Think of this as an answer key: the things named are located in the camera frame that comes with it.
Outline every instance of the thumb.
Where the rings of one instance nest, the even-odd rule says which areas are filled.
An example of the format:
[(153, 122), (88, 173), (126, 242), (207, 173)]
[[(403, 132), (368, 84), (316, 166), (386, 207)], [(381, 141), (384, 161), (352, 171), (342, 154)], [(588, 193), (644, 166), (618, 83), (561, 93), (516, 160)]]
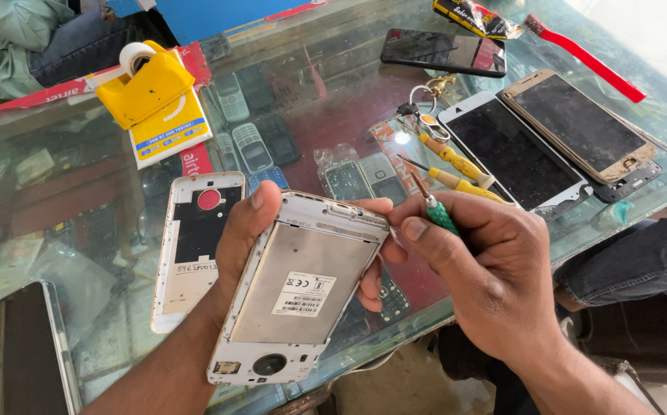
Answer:
[(402, 230), (415, 250), (446, 282), (455, 304), (488, 300), (493, 297), (491, 292), (501, 287), (501, 281), (480, 265), (464, 241), (453, 233), (416, 216), (405, 219)]
[(215, 250), (219, 279), (238, 282), (255, 240), (274, 222), (281, 203), (280, 188), (265, 180), (251, 196), (234, 205)]

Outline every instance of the green screwdriver handle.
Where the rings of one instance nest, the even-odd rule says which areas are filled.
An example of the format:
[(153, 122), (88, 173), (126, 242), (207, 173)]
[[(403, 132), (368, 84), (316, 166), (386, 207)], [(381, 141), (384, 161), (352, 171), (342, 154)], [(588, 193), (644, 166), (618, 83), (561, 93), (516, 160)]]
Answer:
[(436, 207), (429, 207), (426, 211), (428, 212), (428, 216), (430, 216), (430, 220), (432, 220), (433, 223), (446, 229), (454, 235), (459, 236), (457, 227), (453, 225), (453, 222), (451, 222), (451, 218), (449, 217), (449, 214), (446, 212), (446, 208), (443, 207), (442, 203), (438, 202), (436, 203)]

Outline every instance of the yellow screwdriver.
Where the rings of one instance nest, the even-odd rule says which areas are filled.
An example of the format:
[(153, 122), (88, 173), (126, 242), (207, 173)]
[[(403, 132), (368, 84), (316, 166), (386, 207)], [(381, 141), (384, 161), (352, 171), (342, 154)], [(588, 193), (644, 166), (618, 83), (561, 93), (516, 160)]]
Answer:
[(494, 202), (497, 202), (499, 204), (506, 204), (508, 206), (517, 206), (517, 203), (508, 203), (502, 200), (500, 196), (497, 196), (496, 194), (482, 188), (476, 187), (474, 184), (469, 183), (468, 180), (461, 179), (459, 177), (456, 177), (455, 175), (446, 173), (445, 171), (441, 171), (435, 167), (432, 168), (427, 168), (425, 165), (419, 164), (414, 162), (413, 160), (403, 157), (401, 155), (397, 155), (401, 159), (405, 160), (406, 162), (421, 168), (425, 171), (428, 172), (428, 175), (430, 177), (433, 177), (435, 180), (438, 180), (440, 183), (444, 184), (447, 188), (453, 189), (455, 191), (460, 191), (464, 193), (469, 193), (469, 194), (474, 194), (477, 196), (484, 197), (486, 199), (492, 200)]
[(441, 160), (451, 163), (453, 168), (456, 168), (459, 173), (475, 180), (480, 188), (487, 189), (495, 182), (494, 176), (482, 173), (482, 170), (466, 157), (459, 156), (453, 148), (446, 146), (444, 143), (437, 142), (430, 138), (428, 134), (422, 133), (418, 136), (418, 139), (420, 139), (426, 147), (430, 148), (433, 153), (438, 154), (438, 156), (441, 157)]

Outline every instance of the brush bristles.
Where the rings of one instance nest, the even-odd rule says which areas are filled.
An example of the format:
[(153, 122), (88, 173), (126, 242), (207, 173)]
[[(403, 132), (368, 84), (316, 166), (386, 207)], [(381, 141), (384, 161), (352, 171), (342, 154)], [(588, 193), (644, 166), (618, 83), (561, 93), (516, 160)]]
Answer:
[(546, 25), (541, 22), (541, 20), (534, 15), (528, 15), (528, 17), (525, 18), (525, 21), (523, 22), (526, 26), (528, 26), (528, 29), (531, 29), (533, 33), (536, 35), (541, 35), (544, 30), (546, 30)]

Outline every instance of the glass tabletop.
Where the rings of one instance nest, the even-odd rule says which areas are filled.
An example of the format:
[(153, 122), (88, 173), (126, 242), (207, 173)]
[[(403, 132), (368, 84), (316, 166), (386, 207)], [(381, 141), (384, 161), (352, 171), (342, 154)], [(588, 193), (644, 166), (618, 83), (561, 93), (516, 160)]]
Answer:
[[(631, 104), (567, 52), (525, 33), (507, 42), (504, 79), (459, 75), (436, 111), (550, 68), (667, 143), (667, 34), (651, 24), (650, 2), (484, 3), (515, 22), (535, 13), (649, 98)], [(633, 19), (618, 22), (619, 11)], [(430, 2), (338, 0), (203, 40), (212, 77), (199, 96), (215, 136), (206, 142), (213, 168), (241, 170), (250, 191), (269, 178), (337, 199), (388, 196), (396, 203), (417, 193), (396, 154), (449, 169), (408, 128), (381, 124), (434, 75), (379, 61), (393, 27), (470, 34), (433, 13)], [(416, 97), (429, 108), (427, 96)], [(259, 133), (271, 163), (253, 134), (236, 130), (246, 123)], [(667, 153), (659, 149), (654, 160), (664, 172), (624, 200), (633, 204), (625, 221), (592, 196), (550, 222), (551, 259), (561, 261), (666, 206)], [(177, 156), (137, 171), (127, 132), (98, 99), (78, 96), (0, 113), (0, 298), (31, 279), (55, 284), (84, 405), (162, 341), (149, 326), (157, 237), (169, 185), (181, 174)], [(310, 377), (218, 388), (209, 411), (271, 410), (453, 318), (448, 290), (423, 260), (411, 255), (386, 269), (385, 311), (367, 312), (353, 300)]]

